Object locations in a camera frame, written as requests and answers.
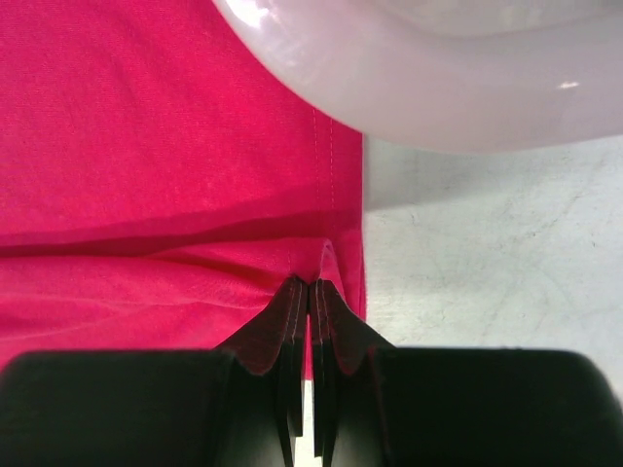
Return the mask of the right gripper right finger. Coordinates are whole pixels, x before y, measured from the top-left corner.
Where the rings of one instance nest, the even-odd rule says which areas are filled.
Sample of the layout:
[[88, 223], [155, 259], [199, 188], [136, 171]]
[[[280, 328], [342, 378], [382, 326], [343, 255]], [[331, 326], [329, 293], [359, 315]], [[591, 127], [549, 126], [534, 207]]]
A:
[[314, 453], [326, 466], [618, 466], [622, 406], [565, 350], [398, 347], [335, 285], [309, 292]]

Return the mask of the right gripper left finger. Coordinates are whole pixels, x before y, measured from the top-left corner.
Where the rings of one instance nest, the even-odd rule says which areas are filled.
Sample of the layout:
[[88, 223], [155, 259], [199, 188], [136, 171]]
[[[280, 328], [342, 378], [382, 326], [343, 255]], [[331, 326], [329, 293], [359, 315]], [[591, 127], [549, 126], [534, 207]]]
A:
[[5, 466], [290, 466], [308, 287], [209, 350], [40, 351], [1, 373]]

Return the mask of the red t-shirt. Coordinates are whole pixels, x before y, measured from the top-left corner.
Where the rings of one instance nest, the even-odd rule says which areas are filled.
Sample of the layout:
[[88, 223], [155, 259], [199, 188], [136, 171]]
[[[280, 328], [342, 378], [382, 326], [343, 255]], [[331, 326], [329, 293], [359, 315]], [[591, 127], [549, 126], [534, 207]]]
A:
[[1, 5], [1, 358], [210, 348], [291, 275], [365, 311], [362, 137], [209, 1]]

